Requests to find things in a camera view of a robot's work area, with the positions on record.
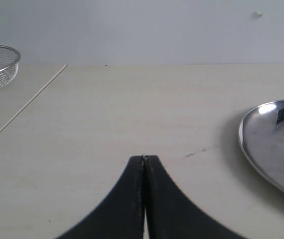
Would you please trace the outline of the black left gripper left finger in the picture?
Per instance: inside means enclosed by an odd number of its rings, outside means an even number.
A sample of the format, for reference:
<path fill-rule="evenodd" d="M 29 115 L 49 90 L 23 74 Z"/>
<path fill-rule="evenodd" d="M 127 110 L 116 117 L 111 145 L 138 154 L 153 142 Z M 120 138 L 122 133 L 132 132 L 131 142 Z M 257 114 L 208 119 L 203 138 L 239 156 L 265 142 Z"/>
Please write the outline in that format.
<path fill-rule="evenodd" d="M 104 200 L 60 239 L 142 239 L 144 159 L 133 156 Z"/>

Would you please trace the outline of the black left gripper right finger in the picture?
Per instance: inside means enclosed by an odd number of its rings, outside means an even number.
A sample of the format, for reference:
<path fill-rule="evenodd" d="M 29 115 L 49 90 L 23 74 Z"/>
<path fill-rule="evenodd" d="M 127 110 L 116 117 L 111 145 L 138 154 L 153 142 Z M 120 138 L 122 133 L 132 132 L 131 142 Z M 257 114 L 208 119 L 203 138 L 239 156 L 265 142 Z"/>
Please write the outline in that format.
<path fill-rule="evenodd" d="M 144 207 L 151 239 L 240 239 L 199 209 L 156 155 L 144 157 Z"/>

